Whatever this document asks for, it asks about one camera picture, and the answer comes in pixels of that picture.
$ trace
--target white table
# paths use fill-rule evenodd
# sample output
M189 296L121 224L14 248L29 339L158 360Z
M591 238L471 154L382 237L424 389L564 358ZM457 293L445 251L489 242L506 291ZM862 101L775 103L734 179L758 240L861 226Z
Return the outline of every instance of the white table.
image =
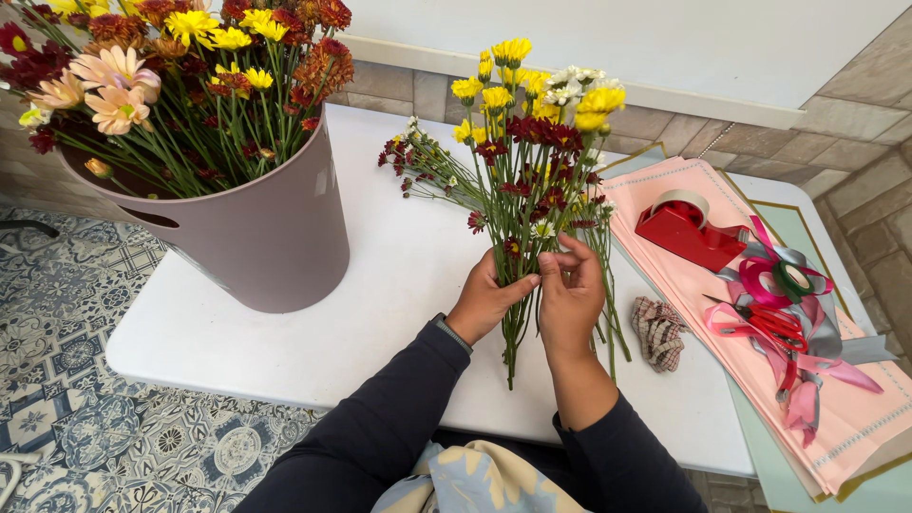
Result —
M170 252L109 341L112 369L144 382L332 408L408 344L425 321L450 310L490 239L472 235L467 212L458 206L402 199L393 171L377 168L383 142L402 131L405 118L335 105L327 116L351 245L338 288L308 309L265 314L242 306ZM451 126L423 126L469 158L451 139ZM784 183L737 181L753 199L804 205L812 230L823 234L819 245L850 309L865 320L863 327L870 326L845 270L835 265L838 256L819 218L808 215L814 211L808 196ZM243 243L244 234L238 234ZM624 258L613 258L611 265L619 315L629 319L634 297L655 295ZM617 351L617 382L658 439L683 466L753 476L724 370L712 354L688 335L679 369L656 374L643 361L635 332L623 324L633 361L624 362ZM443 426L558 442L551 426L554 389L532 332L519 350L513 392L506 386L499 330L475 345ZM598 355L607 362L605 347L599 346Z

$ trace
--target white wall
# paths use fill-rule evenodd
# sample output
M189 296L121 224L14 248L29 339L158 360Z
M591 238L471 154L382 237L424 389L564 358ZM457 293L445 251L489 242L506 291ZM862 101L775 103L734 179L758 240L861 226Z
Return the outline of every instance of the white wall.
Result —
M347 0L346 34L464 54L528 37L530 65L798 108L908 0Z

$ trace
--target white baseboard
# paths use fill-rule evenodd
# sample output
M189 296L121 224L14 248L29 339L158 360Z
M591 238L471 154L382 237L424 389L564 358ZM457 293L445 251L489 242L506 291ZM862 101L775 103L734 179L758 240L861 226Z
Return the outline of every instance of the white baseboard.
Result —
M352 56L358 60L421 69L454 77L469 77L478 71L477 55L414 47L347 34L336 34L336 38L345 43L351 50ZM782 130L790 129L804 115L804 111L798 109L650 86L623 79L621 81L627 88L627 103L640 107Z

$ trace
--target navy long-sleeve shirt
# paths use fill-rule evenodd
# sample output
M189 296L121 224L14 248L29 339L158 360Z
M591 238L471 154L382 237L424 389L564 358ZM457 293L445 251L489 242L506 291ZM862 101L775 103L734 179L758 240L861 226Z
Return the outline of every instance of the navy long-sleeve shirt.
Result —
M279 457L234 513L368 513L387 488L409 475L469 363L466 350L429 322L408 347ZM577 484L576 490L565 491L575 492L584 508L706 511L684 471L623 395L582 431L565 430L558 414L553 422Z

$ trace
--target watch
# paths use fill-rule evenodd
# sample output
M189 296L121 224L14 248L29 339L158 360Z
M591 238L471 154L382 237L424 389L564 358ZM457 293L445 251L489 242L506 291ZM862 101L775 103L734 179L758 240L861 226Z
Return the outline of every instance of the watch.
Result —
M441 330L444 330L446 333L448 333L451 337L453 337L454 340L459 342L459 345L461 345L462 348L465 349L465 351L467 353L472 354L472 346L465 343L465 340L463 340L462 337L457 335L455 331L451 330L450 327L447 326L446 322L443 322L446 318L447 318L447 316L443 315L443 312L441 312L441 313L437 314L434 317L434 319L431 319L430 321L433 322L435 325L437 325L438 328L440 328Z

